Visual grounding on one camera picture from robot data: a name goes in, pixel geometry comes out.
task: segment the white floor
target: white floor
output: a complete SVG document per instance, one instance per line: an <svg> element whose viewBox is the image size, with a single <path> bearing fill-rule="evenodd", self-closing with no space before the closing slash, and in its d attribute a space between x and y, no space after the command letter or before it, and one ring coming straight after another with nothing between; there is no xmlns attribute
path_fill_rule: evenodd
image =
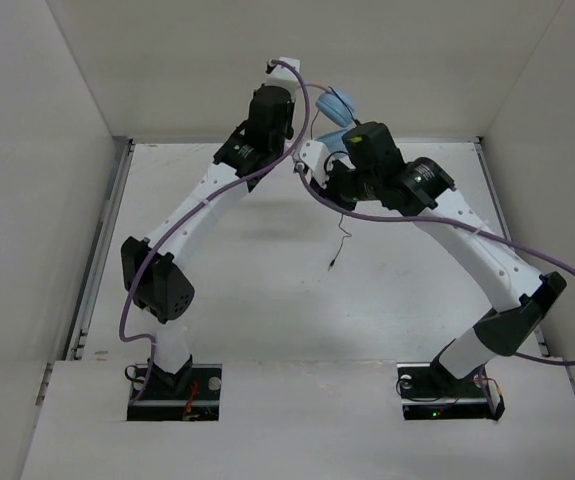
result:
<svg viewBox="0 0 575 480"><path fill-rule="evenodd" d="M232 362L218 422L139 423L123 367L56 365L22 480L575 480L564 369L492 361L500 422L411 422L391 362Z"/></svg>
<svg viewBox="0 0 575 480"><path fill-rule="evenodd" d="M499 231L469 143L407 143L450 173ZM139 145L83 361L56 365L23 480L575 479L575 397L564 369L496 359L507 412L491 421L405 422L394 361L429 361L488 302L412 225L346 220L310 199L289 164L213 230L186 272L183 320L198 362L224 364L221 420L125 422L122 369L146 342L117 337L119 248L142 238L203 175L212 145ZM365 207L379 211L377 205ZM130 333L155 320L132 309ZM530 338L523 351L538 354Z"/></svg>

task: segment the wire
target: wire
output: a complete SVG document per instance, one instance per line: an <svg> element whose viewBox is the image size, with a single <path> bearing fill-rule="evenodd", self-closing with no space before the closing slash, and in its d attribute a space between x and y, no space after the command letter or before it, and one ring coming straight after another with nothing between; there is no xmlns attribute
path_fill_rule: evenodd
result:
<svg viewBox="0 0 575 480"><path fill-rule="evenodd" d="M436 397L436 398L412 398L412 397L406 397L403 395L401 389L400 389L400 384L403 382L402 379L398 379L398 381L396 382L396 386L394 387L396 389L396 393L398 394L398 396L403 399L403 400L410 400L412 402L418 402L418 403L431 403L431 402L437 402L438 400L445 398L446 396L449 396L450 394L448 392L445 392L443 395L441 395L440 397ZM442 408L450 408L453 407L454 405L456 405L458 403L458 401L460 400L461 395L460 392L458 392L456 394L456 399L452 402L452 403L448 403L446 405L444 405ZM421 405L423 407L431 407L431 408L435 408L436 405Z"/></svg>
<svg viewBox="0 0 575 480"><path fill-rule="evenodd" d="M485 367L483 365L480 366L478 369L478 382L480 383L479 387L485 396L485 400L487 400L487 405L489 406L489 411L492 415L496 414L496 407L494 407L494 401L491 399L491 395L487 391L487 385L485 385L485 376L483 375Z"/></svg>
<svg viewBox="0 0 575 480"><path fill-rule="evenodd" d="M514 242L512 240L507 240L504 237L500 237L493 233L486 232L484 230L478 229L472 225L468 225L466 223L460 222L458 220L453 220L451 218L435 218L435 217L390 217L390 216L379 216L379 215L365 215L364 213L358 212L351 212L349 210L345 210L327 200L316 193L316 191L309 185L307 182L307 177L303 173L303 164L297 163L296 169L298 171L298 175L300 176L300 181L302 182L305 189L309 192L309 194L316 200L318 203L334 210L338 213L343 213L348 217L357 218L359 220L366 220L369 222L378 222L378 223L407 223L407 222L414 222L414 223L440 223L444 225L451 225L455 228L461 228L468 232L472 232L476 235L479 235L487 240L491 240L493 242L502 243L508 247L511 247L515 250L519 250L521 252L527 253L533 257L539 258L544 260L547 263L550 263L558 268L565 270L566 272L570 273L575 277L575 268L562 260L558 260L546 253L541 252L540 250L536 250L535 248L527 247L525 245L521 245L520 243ZM539 358L539 357L532 357L531 355L525 355L523 353L515 353L517 357L523 358L525 360L531 360L532 362L542 363L545 365L558 365L562 367L575 367L575 360L549 360L547 358Z"/></svg>
<svg viewBox="0 0 575 480"><path fill-rule="evenodd" d="M298 133L298 136L296 137L294 143L292 143L288 148L286 148L285 151L283 152L283 154L278 159L276 159L271 164L267 165L264 168L261 168L260 170L254 172L254 173L246 175L242 178L239 178L238 180L235 180L235 181L233 181L227 185L220 187L218 190L216 190L215 192L213 192L212 194L207 196L207 198L205 199L207 202L211 202L216 197L218 197L220 194L236 187L237 185L240 185L241 183L245 183L245 182L248 182L249 180L262 177L262 176L268 174L269 172L271 172L278 164L280 164L283 160L285 160L287 157L289 157L296 150L296 148L298 148L298 146L302 142L305 134L307 133L307 127L309 126L311 108L310 108L310 104L309 104L309 94L307 93L305 80L300 75L298 70L296 70L294 67L292 67L287 62L283 62L282 60L271 60L271 63L273 63L274 65L280 65L280 66L286 68L291 73L293 73L295 75L296 79L298 80L298 83L300 84L300 87L303 90L303 98L305 101L305 121L303 122L303 127L300 130L300 132ZM140 264L140 267L136 271L136 275L134 275L134 279L132 280L132 284L131 284L131 287L129 288L129 292L127 293L127 297L125 298L125 304L123 305L123 310L122 310L122 313L120 315L120 325L118 327L118 336L119 336L120 340L122 342L129 343L129 342L135 342L136 340L142 339L142 340L149 340L149 342L151 344L150 345L150 352L149 352L149 361L147 362L147 371L145 373L145 378L143 380L143 386L140 389L140 391L138 392L138 394L129 402L130 405L133 405L135 402L137 402L140 399L140 397L142 396L142 394L144 393L145 387L147 386L147 383L149 382L149 378L151 377L151 371L152 371L152 368L154 365L154 356L156 354L156 337L154 335L152 335L151 333L139 333L137 335L130 335L130 336L125 334L125 329L126 329L126 325L127 325L127 315L129 314L129 309L131 308L131 304L133 303L134 297L136 296L136 290L138 289L138 285L140 285L140 281L143 278L145 270L147 269L147 267L151 263L152 259L154 258L154 256L156 255L156 253L158 252L160 247L162 247L162 245L167 240L169 240L169 238L176 232L176 230L178 230L181 226L183 226L191 217L196 215L196 213L198 213L202 208L204 208L205 205L206 205L206 202L198 203L194 208L192 208L189 212L187 212L180 220L178 220L174 225L172 225L169 228L169 230L167 230L167 232L165 232L165 234L162 237L160 237L160 240L158 240L158 242L156 242L156 244L151 248L151 250L149 251L149 253L145 257L143 262Z"/></svg>
<svg viewBox="0 0 575 480"><path fill-rule="evenodd" d="M343 155L349 155L343 150L336 150L335 152L331 152L323 162L323 169L325 170L325 173L327 173L327 165L329 164L329 161L334 157L334 155L338 155L339 153L342 153Z"/></svg>
<svg viewBox="0 0 575 480"><path fill-rule="evenodd" d="M191 395L189 395L189 398L187 399L187 402L185 403L185 409L183 410L183 418L185 417L185 415L187 415L189 412L191 412L191 404L194 403L194 399L196 398L196 395L198 394L198 382L194 382L189 386L190 390L191 390Z"/></svg>
<svg viewBox="0 0 575 480"><path fill-rule="evenodd" d="M396 393L398 394L398 396L400 398L402 398L403 400L411 400L412 402L437 402L438 400L440 400L441 398L444 397L444 395L441 395L440 397L436 397L436 398L431 398L431 399L406 397L403 395L403 392L400 389L400 384L402 382L403 382L403 380L399 378L398 381L396 382L396 385L394 388L396 389Z"/></svg>
<svg viewBox="0 0 575 480"><path fill-rule="evenodd" d="M334 255L334 258L332 259L332 261L329 262L329 266L327 267L327 271L331 270L332 267L336 264L336 260L338 259L338 255L340 255L340 252L343 249L343 245L345 244L345 239L353 237L353 235L351 233L349 233L347 230L345 230L343 228L342 225L343 225L344 219L345 219L345 215L341 213L340 214L340 221L338 222L338 228L340 229L341 232L343 232L343 238L340 239L340 246L338 247L338 251L336 252L336 255Z"/></svg>
<svg viewBox="0 0 575 480"><path fill-rule="evenodd" d="M316 115L314 115L314 119L311 121L311 125L309 126L309 136L311 139L314 139L314 123L316 123L316 119L318 118L318 114L320 110L316 110Z"/></svg>
<svg viewBox="0 0 575 480"><path fill-rule="evenodd" d="M129 380L131 383L143 383L142 378L138 378L138 377L136 377L136 376L133 376L133 377L132 377L132 376L129 374L129 369L130 369L130 368L133 368L133 369L134 369L134 375L135 375L135 374L136 374L136 368L138 368L138 367L137 367L136 365L127 365L127 366L125 367L125 378L126 378L127 380Z"/></svg>
<svg viewBox="0 0 575 480"><path fill-rule="evenodd" d="M333 94L336 96L336 98L337 98L338 100L340 100L340 103L342 103L343 105L345 105L345 108L346 108L347 111L349 112L349 115L351 115L351 118L352 118L352 120L354 121L354 123L355 123L356 125L360 125L360 122L359 122L358 119L354 116L354 112L352 111L352 109L349 108L349 105L347 105L347 104L345 103L345 101L343 100L343 98L342 98L340 95L338 95L338 92L337 92L336 90L334 90L334 87L329 87L329 90L331 90L331 93L333 93Z"/></svg>
<svg viewBox="0 0 575 480"><path fill-rule="evenodd" d="M498 385L498 382L496 381L495 378L486 377L485 375L483 375L482 377L480 375L478 375L478 378L479 379L482 378L482 381L487 382L487 383L492 382L494 385L496 385L496 390L498 390L498 394L502 395L503 392L500 389L500 385Z"/></svg>
<svg viewBox="0 0 575 480"><path fill-rule="evenodd" d="M311 88L317 88L319 90L322 90L323 92L327 92L327 93L331 93L331 91L329 90L329 87L323 85L322 83L318 83L318 82L307 82L305 83L306 87L311 87Z"/></svg>

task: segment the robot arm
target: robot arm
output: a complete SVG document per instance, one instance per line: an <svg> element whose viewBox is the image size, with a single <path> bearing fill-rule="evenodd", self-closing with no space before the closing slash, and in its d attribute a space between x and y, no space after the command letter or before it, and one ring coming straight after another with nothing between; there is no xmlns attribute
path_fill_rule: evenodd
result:
<svg viewBox="0 0 575 480"><path fill-rule="evenodd" d="M301 160L312 171L312 186L321 196L348 210L359 201L378 200L406 217L452 218L491 233L438 164L424 157L404 162L385 125L359 125L343 136L343 143L353 169L339 160L325 165L329 152L318 142L309 142L301 151ZM416 225L465 268L492 306L432 361L430 376L444 393L495 356L513 355L566 283L556 272L541 274L504 245L455 227Z"/></svg>
<svg viewBox="0 0 575 480"><path fill-rule="evenodd" d="M281 58L296 70L300 62ZM184 339L184 325L178 319L194 298L194 287L184 275L187 262L211 227L247 193L260 178L241 183L212 200L223 186L261 170L284 152L292 138L294 100L299 83L288 69L276 66L249 105L248 118L241 123L214 155L214 161L194 191L167 219L144 239L128 238L121 248L123 280L129 290L136 272L169 228L200 203L205 204L183 228L175 232L156 253L138 285L134 303L160 322L153 374L173 391L186 386L191 355Z"/></svg>

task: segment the mounting plate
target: mounting plate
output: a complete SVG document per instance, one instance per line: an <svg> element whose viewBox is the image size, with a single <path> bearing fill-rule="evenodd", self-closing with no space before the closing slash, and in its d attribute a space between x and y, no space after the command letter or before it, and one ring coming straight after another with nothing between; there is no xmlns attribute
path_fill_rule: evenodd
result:
<svg viewBox="0 0 575 480"><path fill-rule="evenodd" d="M145 365L138 366L135 377L144 377L146 370ZM198 392L191 402L191 411L185 413L194 382L198 385ZM179 395L173 395L152 375L140 399L127 408L127 421L216 421L220 414L221 383L222 365L194 364L188 386ZM135 386L137 384L132 385L129 392L130 400L138 393Z"/></svg>
<svg viewBox="0 0 575 480"><path fill-rule="evenodd" d="M492 412L479 386L476 373L471 373L455 383L453 391L445 392L431 379L429 365L429 363L397 365L396 390L402 398L405 420L500 418L505 407L495 385L487 382L484 386L495 403L495 412Z"/></svg>

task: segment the blue object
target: blue object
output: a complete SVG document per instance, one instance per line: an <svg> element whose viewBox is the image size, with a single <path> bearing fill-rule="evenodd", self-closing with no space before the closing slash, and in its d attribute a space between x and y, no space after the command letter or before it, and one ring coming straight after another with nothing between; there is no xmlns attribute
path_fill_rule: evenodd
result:
<svg viewBox="0 0 575 480"><path fill-rule="evenodd" d="M353 115L356 106L346 93L340 90L335 90L335 92L338 94L338 97L342 98L342 102L333 93L323 93L318 97L318 100L316 100L316 107L323 115L339 127L349 127L354 122Z"/></svg>
<svg viewBox="0 0 575 480"><path fill-rule="evenodd" d="M317 142L323 142L329 150L329 153L333 152L346 152L347 149L343 144L342 137L347 132L349 128L343 128L342 130L338 130L337 132L326 133L322 137L318 137L316 139ZM340 158L343 155L334 155L336 158Z"/></svg>

